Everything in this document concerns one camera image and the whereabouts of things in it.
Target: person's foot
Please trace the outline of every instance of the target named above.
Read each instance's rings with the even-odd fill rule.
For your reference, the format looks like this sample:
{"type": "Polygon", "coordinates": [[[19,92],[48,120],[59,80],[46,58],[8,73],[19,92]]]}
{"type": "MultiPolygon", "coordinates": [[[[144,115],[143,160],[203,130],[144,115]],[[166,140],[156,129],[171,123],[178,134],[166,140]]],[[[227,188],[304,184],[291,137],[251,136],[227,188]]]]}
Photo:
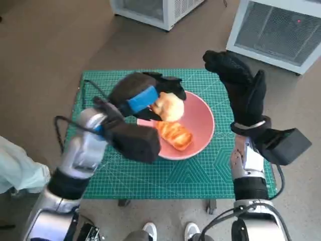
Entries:
{"type": "Polygon", "coordinates": [[[153,224],[152,222],[148,222],[144,225],[142,230],[148,232],[149,236],[152,237],[152,241],[157,241],[157,229],[155,224],[153,224]]]}
{"type": "Polygon", "coordinates": [[[191,239],[196,233],[201,233],[199,227],[193,222],[189,222],[185,228],[184,241],[191,239]]]}

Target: croissant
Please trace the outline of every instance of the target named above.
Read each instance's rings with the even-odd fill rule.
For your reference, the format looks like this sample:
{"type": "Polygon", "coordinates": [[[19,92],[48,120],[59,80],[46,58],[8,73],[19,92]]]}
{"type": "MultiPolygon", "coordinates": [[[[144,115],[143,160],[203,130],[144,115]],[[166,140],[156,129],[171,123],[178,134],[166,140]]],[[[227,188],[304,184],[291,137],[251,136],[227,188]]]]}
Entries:
{"type": "Polygon", "coordinates": [[[193,135],[178,122],[156,122],[159,135],[179,151],[185,150],[193,141],[193,135]]]}

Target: pink plate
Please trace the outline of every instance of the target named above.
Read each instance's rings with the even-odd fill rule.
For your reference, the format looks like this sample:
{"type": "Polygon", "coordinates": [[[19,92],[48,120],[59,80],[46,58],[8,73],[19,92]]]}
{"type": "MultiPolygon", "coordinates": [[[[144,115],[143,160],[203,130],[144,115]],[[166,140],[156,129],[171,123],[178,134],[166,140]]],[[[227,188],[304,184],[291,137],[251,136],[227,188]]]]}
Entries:
{"type": "MultiPolygon", "coordinates": [[[[163,138],[160,138],[159,156],[169,160],[183,160],[201,152],[211,141],[214,133],[214,117],[210,107],[197,95],[186,91],[185,111],[179,120],[193,134],[193,142],[184,150],[178,151],[163,138]]],[[[154,121],[137,119],[137,124],[154,126],[154,121]]]]}

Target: white cabinet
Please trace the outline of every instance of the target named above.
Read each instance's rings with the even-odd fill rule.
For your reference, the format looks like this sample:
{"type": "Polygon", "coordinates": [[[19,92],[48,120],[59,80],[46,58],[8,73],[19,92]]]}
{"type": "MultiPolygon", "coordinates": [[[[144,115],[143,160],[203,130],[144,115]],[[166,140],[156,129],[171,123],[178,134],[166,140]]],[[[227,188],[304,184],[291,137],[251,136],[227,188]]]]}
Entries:
{"type": "Polygon", "coordinates": [[[116,15],[169,31],[204,0],[110,0],[116,15]]]}
{"type": "Polygon", "coordinates": [[[241,0],[226,48],[304,74],[321,56],[321,2],[241,0]]]}

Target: table leg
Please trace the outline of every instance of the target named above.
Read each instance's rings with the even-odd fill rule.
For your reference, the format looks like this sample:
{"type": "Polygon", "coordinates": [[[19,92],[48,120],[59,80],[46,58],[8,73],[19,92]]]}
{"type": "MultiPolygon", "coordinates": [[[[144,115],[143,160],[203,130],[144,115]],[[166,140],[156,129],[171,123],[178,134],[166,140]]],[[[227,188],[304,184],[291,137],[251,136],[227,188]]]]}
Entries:
{"type": "Polygon", "coordinates": [[[130,204],[130,199],[119,199],[118,207],[127,207],[130,204]]]}
{"type": "Polygon", "coordinates": [[[206,203],[206,213],[213,215],[217,208],[216,199],[208,199],[206,203]]]}

